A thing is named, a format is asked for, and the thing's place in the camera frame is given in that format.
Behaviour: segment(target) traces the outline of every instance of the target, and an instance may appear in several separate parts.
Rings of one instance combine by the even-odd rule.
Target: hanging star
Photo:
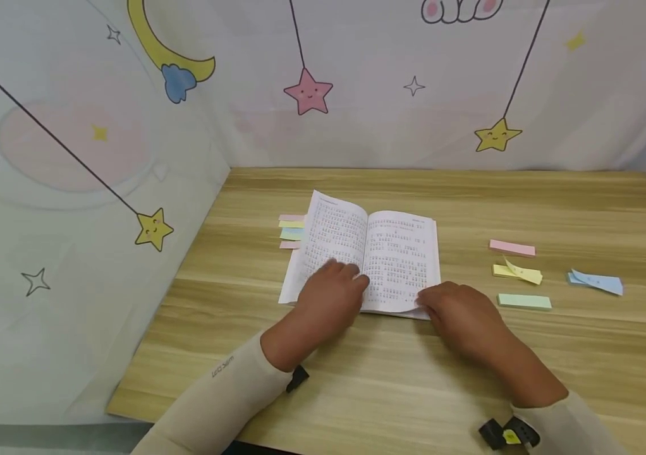
[[[298,115],[303,115],[311,109],[328,114],[328,107],[325,104],[325,95],[333,88],[332,83],[316,82],[310,76],[307,68],[300,73],[298,85],[293,85],[283,90],[298,101]]]
[[[136,214],[141,225],[141,232],[136,239],[136,245],[151,243],[156,250],[164,248],[165,236],[174,232],[174,228],[164,223],[164,209],[160,208],[154,215]]]
[[[487,149],[496,149],[500,152],[505,152],[507,141],[513,139],[515,136],[523,133],[523,130],[509,130],[507,128],[507,121],[500,119],[495,126],[489,130],[477,130],[475,134],[480,138],[480,145],[477,147],[477,152]]]
[[[586,44],[586,38],[583,38],[583,30],[581,30],[575,37],[566,42],[566,47],[568,48],[568,52],[573,52],[584,44]]]
[[[120,35],[121,32],[119,32],[118,30],[113,30],[110,24],[106,24],[106,27],[108,28],[108,37],[106,39],[113,39],[118,44],[120,44],[121,39],[118,38],[118,35]]]
[[[416,76],[414,76],[412,83],[410,83],[409,85],[405,85],[404,88],[409,89],[409,91],[412,92],[412,96],[414,96],[417,90],[425,89],[426,87],[423,85],[419,85],[419,83],[416,82]]]
[[[22,276],[30,282],[30,289],[28,289],[25,297],[30,297],[30,294],[35,292],[36,289],[50,289],[50,286],[45,282],[45,267],[43,267],[36,275],[22,273]]]
[[[93,126],[93,140],[102,140],[103,142],[108,142],[108,128],[103,128],[103,126]]]

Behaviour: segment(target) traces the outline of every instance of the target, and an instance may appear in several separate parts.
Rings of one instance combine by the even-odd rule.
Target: desk surface
[[[304,214],[313,189],[367,211],[437,221],[442,278],[549,296],[553,311],[501,308],[508,325],[646,454],[646,175],[641,173],[233,169],[107,412],[154,422],[200,374],[289,308],[290,252],[279,214]],[[533,287],[491,275],[491,238],[537,246],[515,264]],[[569,286],[566,271],[616,275],[623,297]],[[426,321],[361,315],[304,363],[310,379],[247,425],[241,440],[305,455],[482,454],[477,427],[510,414],[504,392],[453,356]]]

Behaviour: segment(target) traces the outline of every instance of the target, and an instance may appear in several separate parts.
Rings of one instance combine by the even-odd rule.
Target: book page
[[[437,223],[424,216],[382,211],[368,219],[362,273],[371,279],[363,311],[409,312],[417,293],[439,284]]]
[[[330,258],[363,268],[368,215],[356,204],[313,191],[300,249],[285,274],[280,303],[298,300],[310,275]]]

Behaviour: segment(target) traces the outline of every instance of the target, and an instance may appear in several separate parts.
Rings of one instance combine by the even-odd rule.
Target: beige sleeve
[[[628,455],[575,392],[547,408],[513,407],[516,417],[540,435],[533,455]]]
[[[219,455],[252,416],[293,378],[267,362],[260,334],[197,379],[156,422],[132,455]]]

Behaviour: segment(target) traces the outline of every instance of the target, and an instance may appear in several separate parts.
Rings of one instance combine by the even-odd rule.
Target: yellow crescent moon
[[[188,69],[194,75],[197,82],[208,80],[214,72],[216,62],[214,57],[208,59],[190,59],[164,46],[156,38],[151,30],[149,19],[146,18],[144,0],[128,0],[128,16],[131,18],[131,25],[136,30],[141,45],[149,54],[156,68],[161,69],[162,65],[176,65],[179,68]]]

